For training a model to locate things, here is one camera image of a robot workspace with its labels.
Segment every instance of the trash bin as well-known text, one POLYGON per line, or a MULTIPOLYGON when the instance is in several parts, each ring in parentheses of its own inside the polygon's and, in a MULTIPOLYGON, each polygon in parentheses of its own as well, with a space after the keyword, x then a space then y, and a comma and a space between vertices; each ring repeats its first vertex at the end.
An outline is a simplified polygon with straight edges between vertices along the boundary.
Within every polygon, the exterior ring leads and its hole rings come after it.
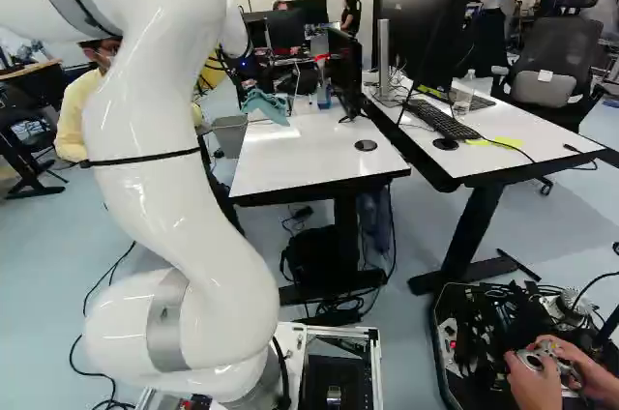
POLYGON ((211 125, 223 154, 229 159, 238 159, 241 155, 243 138, 248 128, 247 115, 220 117, 211 125))

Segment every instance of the black cable tie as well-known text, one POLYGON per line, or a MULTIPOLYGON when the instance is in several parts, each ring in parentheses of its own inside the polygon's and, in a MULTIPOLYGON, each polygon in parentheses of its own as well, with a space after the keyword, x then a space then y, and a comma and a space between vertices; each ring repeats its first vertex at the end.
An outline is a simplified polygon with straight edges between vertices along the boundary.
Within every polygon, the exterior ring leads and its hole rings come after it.
POLYGON ((199 147, 193 147, 184 151, 165 152, 163 154, 154 154, 152 156, 128 157, 126 159, 112 159, 110 161, 81 161, 80 168, 90 168, 92 166, 110 166, 110 165, 127 165, 129 163, 140 163, 142 161, 162 161, 164 159, 172 159, 174 157, 188 156, 199 152, 199 147))

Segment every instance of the hand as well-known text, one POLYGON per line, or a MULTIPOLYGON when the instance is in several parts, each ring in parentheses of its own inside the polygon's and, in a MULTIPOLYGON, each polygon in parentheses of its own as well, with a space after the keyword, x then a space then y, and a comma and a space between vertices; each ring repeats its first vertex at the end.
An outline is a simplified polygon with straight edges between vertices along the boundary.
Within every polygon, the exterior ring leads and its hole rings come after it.
POLYGON ((578 383, 570 378, 569 387, 573 391, 583 391, 588 397, 602 400, 614 408, 619 408, 619 379, 595 363, 578 347, 555 336, 540 336, 535 342, 551 340, 557 347, 554 353, 557 357, 571 361, 584 383, 578 383))
POLYGON ((512 394, 520 410, 561 410, 561 378, 557 365, 550 357, 540 360, 544 371, 538 373, 529 369, 514 352, 505 354, 512 394))

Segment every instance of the plastic bottle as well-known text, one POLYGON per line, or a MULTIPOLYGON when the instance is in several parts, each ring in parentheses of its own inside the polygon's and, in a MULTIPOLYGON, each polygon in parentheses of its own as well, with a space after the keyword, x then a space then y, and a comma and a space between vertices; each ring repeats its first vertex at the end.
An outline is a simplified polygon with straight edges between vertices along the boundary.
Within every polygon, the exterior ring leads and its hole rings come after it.
POLYGON ((460 80, 462 85, 456 92, 453 110, 456 118, 466 115, 471 108, 473 96, 475 96, 475 70, 470 69, 466 76, 460 80))

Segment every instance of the person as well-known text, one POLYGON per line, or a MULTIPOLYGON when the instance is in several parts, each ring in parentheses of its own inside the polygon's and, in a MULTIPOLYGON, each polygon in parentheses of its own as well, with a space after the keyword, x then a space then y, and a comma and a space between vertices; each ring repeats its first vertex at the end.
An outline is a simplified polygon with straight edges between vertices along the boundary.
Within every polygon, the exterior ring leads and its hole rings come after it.
MULTIPOLYGON (((289 11, 288 3, 286 1, 277 0, 273 3, 274 11, 289 11)), ((274 49, 277 55, 297 55, 301 48, 299 46, 290 47, 290 49, 278 48, 274 49)))
POLYGON ((277 0, 273 3, 274 11, 287 11, 288 3, 286 1, 277 0))
POLYGON ((344 0, 344 10, 341 13, 341 23, 339 29, 355 36, 359 33, 360 21, 361 2, 359 0, 344 0))
MULTIPOLYGON (((122 38, 107 38, 79 43, 84 55, 91 62, 95 62, 97 67, 76 79, 65 90, 65 96, 60 107, 56 139, 54 140, 56 154, 65 161, 80 162, 88 158, 81 130, 82 111, 91 94, 97 90, 101 80, 112 66, 121 43, 122 38)), ((194 102, 192 102, 192 118, 193 124, 197 128, 202 125, 202 110, 194 102)), ((234 205, 228 197, 227 188, 215 178, 210 166, 206 163, 205 170, 221 210, 237 230, 244 234, 234 205)))
MULTIPOLYGON (((554 349, 557 357, 569 360, 578 367, 584 383, 577 383, 571 378, 569 386, 572 390, 583 392, 608 408, 619 409, 618 378, 566 340, 540 336, 535 342, 543 340, 554 342, 558 346, 554 349)), ((521 362, 513 351, 505 354, 505 361, 510 368, 507 379, 520 410, 561 410, 563 406, 559 371, 550 357, 541 357, 541 360, 544 371, 536 373, 521 362)))

